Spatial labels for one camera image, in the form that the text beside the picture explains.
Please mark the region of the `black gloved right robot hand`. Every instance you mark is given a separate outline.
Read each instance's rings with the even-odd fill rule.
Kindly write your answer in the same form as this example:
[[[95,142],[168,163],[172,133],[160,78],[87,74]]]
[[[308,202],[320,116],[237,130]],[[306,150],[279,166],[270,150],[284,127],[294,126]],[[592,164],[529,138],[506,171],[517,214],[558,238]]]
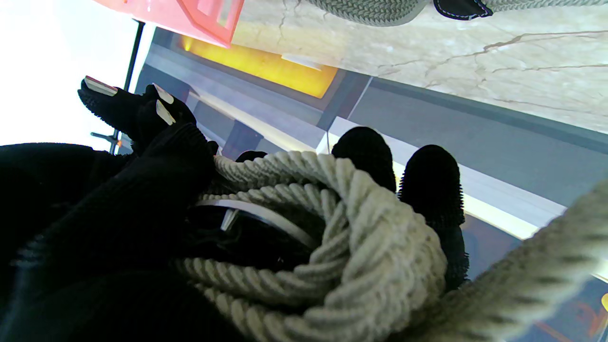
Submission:
[[[134,154],[142,154],[172,123],[196,122],[184,102],[157,84],[134,95],[86,76],[77,93],[87,110],[131,139]],[[11,198],[37,194],[51,202],[67,203],[113,177],[129,159],[71,143],[3,145],[1,194]]]

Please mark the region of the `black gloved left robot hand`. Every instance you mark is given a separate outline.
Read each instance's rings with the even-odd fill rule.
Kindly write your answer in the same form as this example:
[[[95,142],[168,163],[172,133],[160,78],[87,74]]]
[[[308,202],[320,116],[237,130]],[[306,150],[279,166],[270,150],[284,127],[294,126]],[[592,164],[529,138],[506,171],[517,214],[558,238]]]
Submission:
[[[401,190],[359,126],[341,155],[213,156],[163,130],[67,203],[1,195],[3,342],[382,342],[467,282],[462,187],[436,145]]]

